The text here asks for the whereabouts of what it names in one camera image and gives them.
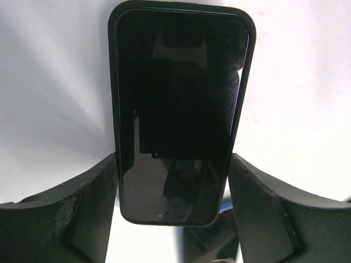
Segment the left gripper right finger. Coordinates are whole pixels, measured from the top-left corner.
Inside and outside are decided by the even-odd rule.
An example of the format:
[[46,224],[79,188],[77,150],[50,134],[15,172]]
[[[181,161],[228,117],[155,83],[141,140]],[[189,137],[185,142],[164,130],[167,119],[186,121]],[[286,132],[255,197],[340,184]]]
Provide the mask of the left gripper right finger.
[[296,188],[237,154],[228,175],[244,262],[350,262],[350,203]]

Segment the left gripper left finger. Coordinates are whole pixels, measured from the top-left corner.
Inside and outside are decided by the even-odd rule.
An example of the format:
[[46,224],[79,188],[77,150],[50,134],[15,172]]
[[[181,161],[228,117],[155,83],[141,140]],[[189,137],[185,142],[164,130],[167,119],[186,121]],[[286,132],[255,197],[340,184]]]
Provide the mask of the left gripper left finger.
[[118,184],[110,154],[86,172],[1,204],[1,262],[105,262]]

